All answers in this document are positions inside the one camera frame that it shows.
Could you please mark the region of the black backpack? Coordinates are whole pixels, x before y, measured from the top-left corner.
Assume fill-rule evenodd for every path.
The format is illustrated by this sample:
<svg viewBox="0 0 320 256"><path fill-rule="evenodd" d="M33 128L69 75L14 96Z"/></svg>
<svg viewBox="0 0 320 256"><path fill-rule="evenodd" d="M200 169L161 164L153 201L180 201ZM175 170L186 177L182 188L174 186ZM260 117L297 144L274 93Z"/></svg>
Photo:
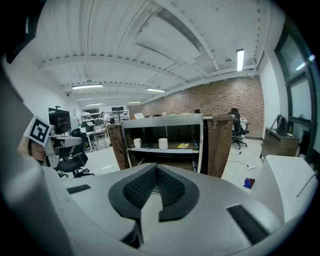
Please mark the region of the black backpack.
<svg viewBox="0 0 320 256"><path fill-rule="evenodd" d="M279 114L276 118L276 134L279 136L286 136L288 132L288 122L287 119Z"/></svg>

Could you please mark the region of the black office chair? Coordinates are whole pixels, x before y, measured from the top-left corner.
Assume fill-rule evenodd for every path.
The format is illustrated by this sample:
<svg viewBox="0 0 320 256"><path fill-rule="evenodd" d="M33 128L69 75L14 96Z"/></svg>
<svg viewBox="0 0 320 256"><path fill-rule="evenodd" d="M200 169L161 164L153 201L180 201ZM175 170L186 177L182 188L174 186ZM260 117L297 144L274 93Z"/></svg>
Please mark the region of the black office chair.
<svg viewBox="0 0 320 256"><path fill-rule="evenodd" d="M245 129L243 129L240 121L235 121L233 124L231 143L237 144L239 150L241 149L241 144L245 145L246 147L248 146L247 143L242 141L242 139L245 137L246 134L249 133L249 125L250 123L245 123Z"/></svg>
<svg viewBox="0 0 320 256"><path fill-rule="evenodd" d="M73 146L69 157L59 162L58 170L64 173L72 173L74 178L94 176L95 174L90 173L88 168L84 168L88 161L85 153L86 135L81 132L80 128L77 128L71 132L71 136L81 139L81 143Z"/></svg>

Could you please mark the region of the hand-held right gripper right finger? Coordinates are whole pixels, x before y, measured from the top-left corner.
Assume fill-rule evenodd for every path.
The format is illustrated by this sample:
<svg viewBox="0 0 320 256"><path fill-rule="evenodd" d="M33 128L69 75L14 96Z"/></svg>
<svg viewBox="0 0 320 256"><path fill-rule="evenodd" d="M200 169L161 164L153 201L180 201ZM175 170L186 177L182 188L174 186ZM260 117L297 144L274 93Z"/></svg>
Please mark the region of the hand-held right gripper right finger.
<svg viewBox="0 0 320 256"><path fill-rule="evenodd" d="M212 176L172 167L199 189L196 206L181 220L157 226L156 242L161 248L248 248L251 242L230 215L228 208L241 206L268 234L282 226L264 204L234 184Z"/></svg>

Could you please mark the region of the white shelving unit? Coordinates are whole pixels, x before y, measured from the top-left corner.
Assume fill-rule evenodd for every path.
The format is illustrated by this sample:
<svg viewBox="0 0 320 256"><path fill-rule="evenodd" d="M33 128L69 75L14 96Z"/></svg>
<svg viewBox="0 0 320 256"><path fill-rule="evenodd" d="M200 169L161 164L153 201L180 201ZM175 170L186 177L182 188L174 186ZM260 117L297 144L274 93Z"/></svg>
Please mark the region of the white shelving unit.
<svg viewBox="0 0 320 256"><path fill-rule="evenodd" d="M101 107L85 110L81 114L82 123L93 123L94 125L102 125L104 123L104 117L102 117L101 112L108 114L114 122L119 124L121 121L129 120L129 111L121 107Z"/></svg>

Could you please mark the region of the person's left forearm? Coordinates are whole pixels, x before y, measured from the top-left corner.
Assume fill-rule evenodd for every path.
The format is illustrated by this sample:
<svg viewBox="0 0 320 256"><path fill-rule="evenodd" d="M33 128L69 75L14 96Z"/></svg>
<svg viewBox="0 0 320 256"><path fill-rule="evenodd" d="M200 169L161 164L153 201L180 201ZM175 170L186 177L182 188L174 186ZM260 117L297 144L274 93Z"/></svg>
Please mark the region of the person's left forearm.
<svg viewBox="0 0 320 256"><path fill-rule="evenodd" d="M43 165L45 161L46 153L44 147L26 136L22 137L17 148L17 152L23 155L33 157L36 161L40 163L40 165Z"/></svg>

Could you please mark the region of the black television screen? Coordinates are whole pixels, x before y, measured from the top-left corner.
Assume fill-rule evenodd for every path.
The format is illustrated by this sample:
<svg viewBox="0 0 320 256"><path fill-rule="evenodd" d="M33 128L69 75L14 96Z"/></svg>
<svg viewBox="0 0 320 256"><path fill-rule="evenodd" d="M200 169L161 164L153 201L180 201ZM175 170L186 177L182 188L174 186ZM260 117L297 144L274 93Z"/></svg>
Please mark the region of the black television screen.
<svg viewBox="0 0 320 256"><path fill-rule="evenodd" d="M61 135L71 131L70 112L66 110L48 109L49 123L54 127L56 134Z"/></svg>

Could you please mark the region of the wooden cabinet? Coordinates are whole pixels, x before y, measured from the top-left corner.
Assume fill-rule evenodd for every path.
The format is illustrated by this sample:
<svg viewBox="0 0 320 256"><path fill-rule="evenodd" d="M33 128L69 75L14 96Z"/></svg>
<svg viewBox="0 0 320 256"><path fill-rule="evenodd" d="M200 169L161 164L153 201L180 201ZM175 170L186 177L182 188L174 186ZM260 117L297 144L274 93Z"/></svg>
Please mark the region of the wooden cabinet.
<svg viewBox="0 0 320 256"><path fill-rule="evenodd" d="M268 155L295 157L299 148L298 137L278 135L275 129L265 129L264 139L261 144L259 158L266 158Z"/></svg>

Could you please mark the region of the black framed window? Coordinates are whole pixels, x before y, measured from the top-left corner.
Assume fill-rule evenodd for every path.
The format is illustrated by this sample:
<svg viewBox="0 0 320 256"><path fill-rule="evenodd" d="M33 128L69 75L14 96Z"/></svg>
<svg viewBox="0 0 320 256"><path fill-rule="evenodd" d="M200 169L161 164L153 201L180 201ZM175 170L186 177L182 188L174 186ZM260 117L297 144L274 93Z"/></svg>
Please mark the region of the black framed window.
<svg viewBox="0 0 320 256"><path fill-rule="evenodd" d="M288 131L300 139L298 153L310 164L318 128L316 57L290 18L285 19L274 52L287 92Z"/></svg>

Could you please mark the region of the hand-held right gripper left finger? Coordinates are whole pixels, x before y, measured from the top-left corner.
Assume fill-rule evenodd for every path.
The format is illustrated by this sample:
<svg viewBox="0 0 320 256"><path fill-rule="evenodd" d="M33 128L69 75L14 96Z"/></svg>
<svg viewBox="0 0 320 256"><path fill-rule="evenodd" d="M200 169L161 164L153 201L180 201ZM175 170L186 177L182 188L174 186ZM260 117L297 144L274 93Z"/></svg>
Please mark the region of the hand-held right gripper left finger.
<svg viewBox="0 0 320 256"><path fill-rule="evenodd" d="M134 230L135 222L114 210L108 193L114 183L147 166L75 179L45 170L51 202L72 250L132 250L122 239Z"/></svg>

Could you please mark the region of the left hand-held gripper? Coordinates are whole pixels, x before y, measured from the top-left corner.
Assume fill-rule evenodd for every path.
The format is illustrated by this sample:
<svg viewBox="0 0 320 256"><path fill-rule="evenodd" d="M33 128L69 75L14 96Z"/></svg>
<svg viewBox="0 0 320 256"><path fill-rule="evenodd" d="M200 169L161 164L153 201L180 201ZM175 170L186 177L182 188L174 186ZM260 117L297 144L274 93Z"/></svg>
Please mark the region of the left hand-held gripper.
<svg viewBox="0 0 320 256"><path fill-rule="evenodd" d="M57 167L59 163L59 156L56 155L50 138L52 128L52 125L35 115L27 130L27 137L44 147L45 157L43 165L47 167ZM58 140L63 148L71 148L83 142L81 137L74 136L59 136Z"/></svg>

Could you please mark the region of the stainless steel cart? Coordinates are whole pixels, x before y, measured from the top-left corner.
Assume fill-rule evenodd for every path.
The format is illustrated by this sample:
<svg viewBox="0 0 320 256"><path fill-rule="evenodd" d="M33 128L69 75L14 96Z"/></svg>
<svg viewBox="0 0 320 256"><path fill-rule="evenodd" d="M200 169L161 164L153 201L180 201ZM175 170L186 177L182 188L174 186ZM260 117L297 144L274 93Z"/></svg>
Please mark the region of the stainless steel cart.
<svg viewBox="0 0 320 256"><path fill-rule="evenodd" d="M201 174L204 116L201 113L123 120L121 125L129 168L145 163L179 167ZM141 148L134 147L134 139L142 140ZM159 149L159 139L167 138L168 149ZM178 149L189 143L188 149Z"/></svg>

